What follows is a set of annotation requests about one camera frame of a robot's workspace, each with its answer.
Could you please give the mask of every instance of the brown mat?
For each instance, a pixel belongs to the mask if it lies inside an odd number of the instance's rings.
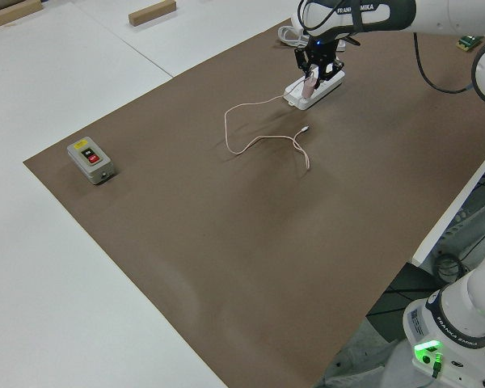
[[[308,387],[485,159],[485,104],[424,84],[409,34],[361,36],[342,87],[308,112],[276,28],[181,74],[26,161],[230,388]],[[421,38],[428,76],[469,79],[454,38]],[[65,148],[89,135],[119,174],[95,187]]]

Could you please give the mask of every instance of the white power strip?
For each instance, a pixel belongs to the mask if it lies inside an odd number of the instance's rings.
[[[314,69],[313,76],[318,77],[318,68]],[[345,73],[340,71],[337,73],[330,81],[322,81],[318,89],[316,89],[313,95],[305,99],[302,97],[302,89],[304,87],[303,77],[299,78],[291,85],[285,88],[284,98],[289,102],[292,107],[297,107],[301,111],[305,111],[307,108],[311,107],[317,103],[320,99],[331,93],[336,87],[341,85]]]

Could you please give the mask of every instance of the white table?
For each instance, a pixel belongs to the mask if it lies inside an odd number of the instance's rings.
[[[22,164],[286,19],[297,0],[183,0],[173,15],[128,25],[129,12],[153,3],[51,0],[0,27],[1,388],[224,386]]]

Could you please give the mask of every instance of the yellow label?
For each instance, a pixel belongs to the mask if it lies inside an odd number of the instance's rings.
[[[86,144],[88,144],[88,140],[87,139],[82,139],[82,140],[80,140],[80,141],[78,141],[77,143],[74,144],[74,148],[76,150],[78,150],[78,149],[84,147]]]

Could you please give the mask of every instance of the switch box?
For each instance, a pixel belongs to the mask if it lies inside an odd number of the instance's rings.
[[[66,147],[68,155],[93,184],[102,183],[115,174],[112,160],[89,137]]]

